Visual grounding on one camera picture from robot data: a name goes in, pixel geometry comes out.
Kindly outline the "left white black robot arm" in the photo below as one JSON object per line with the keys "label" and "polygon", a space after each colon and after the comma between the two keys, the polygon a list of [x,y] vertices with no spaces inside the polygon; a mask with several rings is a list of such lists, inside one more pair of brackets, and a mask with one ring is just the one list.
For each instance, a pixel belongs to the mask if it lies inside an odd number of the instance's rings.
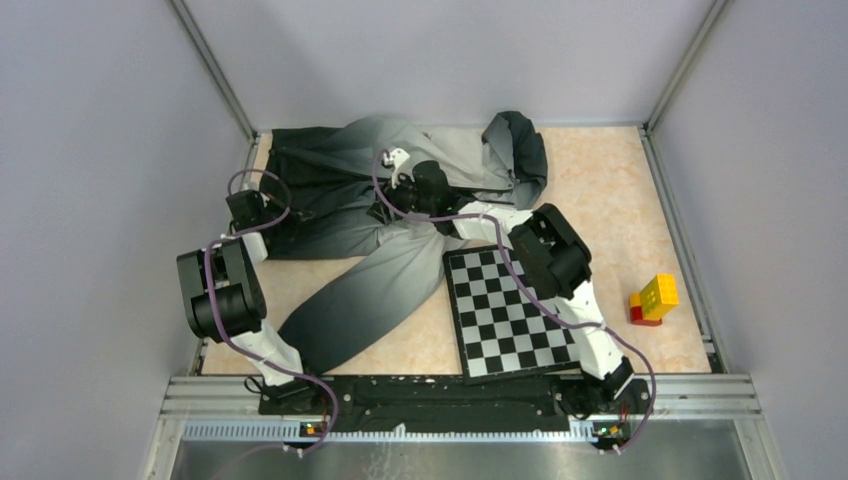
{"label": "left white black robot arm", "polygon": [[298,350],[267,320],[267,304],[255,265],[268,258],[263,231],[279,223],[253,190],[227,197],[234,231],[206,248],[180,254],[176,268],[189,328],[200,338],[226,344],[261,375],[246,388],[261,396],[260,411],[297,413],[326,409],[326,393],[306,377]]}

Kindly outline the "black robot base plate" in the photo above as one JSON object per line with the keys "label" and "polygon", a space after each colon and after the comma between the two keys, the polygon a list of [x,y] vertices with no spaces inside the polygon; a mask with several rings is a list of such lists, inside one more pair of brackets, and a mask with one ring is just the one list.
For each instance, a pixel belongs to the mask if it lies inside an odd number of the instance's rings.
{"label": "black robot base plate", "polygon": [[633,420],[650,399],[646,381],[633,380],[607,400],[574,375],[543,374],[470,385],[460,376],[340,375],[321,387],[328,407],[297,413],[272,408],[262,415],[312,416],[332,432],[411,433],[566,432],[579,420],[610,415]]}

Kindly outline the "grey gradient zip jacket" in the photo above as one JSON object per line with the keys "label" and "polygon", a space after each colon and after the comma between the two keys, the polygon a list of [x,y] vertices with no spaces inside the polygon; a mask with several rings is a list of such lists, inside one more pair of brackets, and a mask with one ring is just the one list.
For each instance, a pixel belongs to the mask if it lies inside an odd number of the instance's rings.
{"label": "grey gradient zip jacket", "polygon": [[384,116],[274,130],[261,186],[272,209],[289,215],[266,237],[270,258],[356,259],[280,327],[314,372],[342,365],[407,319],[441,283],[443,253],[459,244],[443,223],[385,219],[374,183],[391,171],[376,159],[395,148],[412,164],[437,162],[448,184],[475,200],[527,209],[548,182],[543,137],[517,111],[497,113],[482,132]]}

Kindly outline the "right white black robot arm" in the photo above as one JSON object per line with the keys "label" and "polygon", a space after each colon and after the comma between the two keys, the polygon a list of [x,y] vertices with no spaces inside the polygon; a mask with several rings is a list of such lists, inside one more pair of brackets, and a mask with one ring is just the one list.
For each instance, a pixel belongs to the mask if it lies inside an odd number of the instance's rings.
{"label": "right white black robot arm", "polygon": [[585,420],[617,409],[626,418],[635,376],[629,348],[606,324],[592,255],[563,214],[551,204],[520,210],[464,195],[435,161],[411,174],[399,171],[394,154],[383,163],[393,175],[375,184],[376,194],[390,215],[494,246],[448,262],[466,373],[491,377],[570,363],[580,378],[560,394],[568,415]]}

